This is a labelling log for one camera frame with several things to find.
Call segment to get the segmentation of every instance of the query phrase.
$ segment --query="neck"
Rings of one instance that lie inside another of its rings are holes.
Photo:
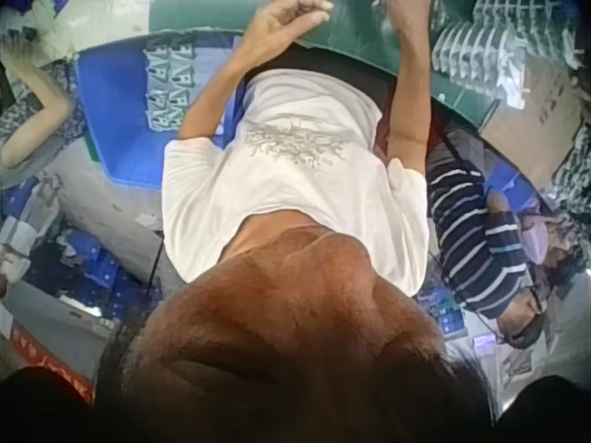
[[[255,247],[266,245],[284,231],[308,226],[320,226],[314,219],[298,210],[277,210],[246,218],[234,238],[220,255],[222,263]]]

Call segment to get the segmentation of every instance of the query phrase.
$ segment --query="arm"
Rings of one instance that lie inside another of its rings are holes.
[[[248,72],[247,60],[233,55],[210,80],[189,109],[177,138],[213,138],[230,96]]]
[[[485,237],[488,249],[504,268],[525,272],[527,257],[521,239],[519,224],[511,212],[507,197],[490,189],[487,194],[488,215],[484,217]]]
[[[331,10],[332,4],[323,0],[276,0],[258,10],[240,46],[193,103],[178,138],[211,138],[242,77],[327,21]]]
[[[392,102],[388,160],[425,175],[431,123],[429,0],[391,0],[400,38],[400,72]]]
[[[72,111],[72,105],[58,85],[46,73],[35,67],[26,50],[17,45],[3,44],[2,63],[18,76],[41,102],[43,109],[27,120],[6,142],[2,163],[14,167],[23,162],[61,126]]]

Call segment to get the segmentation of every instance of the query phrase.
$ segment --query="blue cloth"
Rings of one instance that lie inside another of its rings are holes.
[[[513,214],[488,212],[484,177],[471,162],[440,162],[429,168],[427,182],[441,267],[456,302],[500,316],[527,270]]]
[[[29,11],[33,5],[33,0],[0,0],[0,6],[11,7],[24,14]]]

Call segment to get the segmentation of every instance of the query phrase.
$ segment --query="red sign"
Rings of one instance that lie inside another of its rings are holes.
[[[31,366],[40,366],[62,376],[88,403],[92,402],[93,386],[85,377],[74,373],[63,362],[52,356],[21,326],[15,324],[10,337],[15,350]]]

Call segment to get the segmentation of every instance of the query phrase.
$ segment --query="pattern fabric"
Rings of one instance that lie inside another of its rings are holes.
[[[573,150],[554,174],[552,184],[562,212],[562,231],[591,256],[591,125],[579,130]]]
[[[38,173],[47,163],[73,141],[81,138],[86,132],[86,120],[82,104],[78,96],[78,83],[74,68],[64,61],[55,62],[46,71],[70,97],[74,105],[72,114],[27,160],[15,168],[0,165],[2,189],[7,189],[22,183],[27,178]],[[4,143],[27,120],[42,109],[42,105],[35,95],[26,90],[27,95],[16,102],[0,115],[0,151]]]
[[[482,173],[445,145],[429,156],[427,182],[440,264],[456,302],[488,318],[500,316],[527,270],[514,215],[488,212]]]

